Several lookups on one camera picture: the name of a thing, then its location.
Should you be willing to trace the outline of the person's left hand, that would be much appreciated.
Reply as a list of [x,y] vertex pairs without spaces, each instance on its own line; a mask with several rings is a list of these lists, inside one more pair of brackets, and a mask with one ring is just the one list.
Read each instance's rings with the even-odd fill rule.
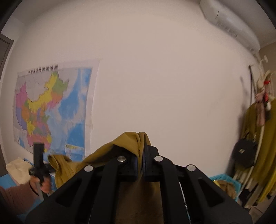
[[50,177],[44,177],[43,182],[40,183],[40,179],[38,177],[35,177],[33,175],[30,176],[30,186],[33,188],[33,190],[38,193],[38,187],[43,193],[49,194],[51,192],[51,178]]

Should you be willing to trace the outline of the brown sleeved left forearm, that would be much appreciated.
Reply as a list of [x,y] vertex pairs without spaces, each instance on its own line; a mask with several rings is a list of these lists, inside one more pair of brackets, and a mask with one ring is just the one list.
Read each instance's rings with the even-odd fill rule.
[[1,187],[1,199],[15,215],[20,215],[26,213],[39,196],[30,182],[27,182],[7,189]]

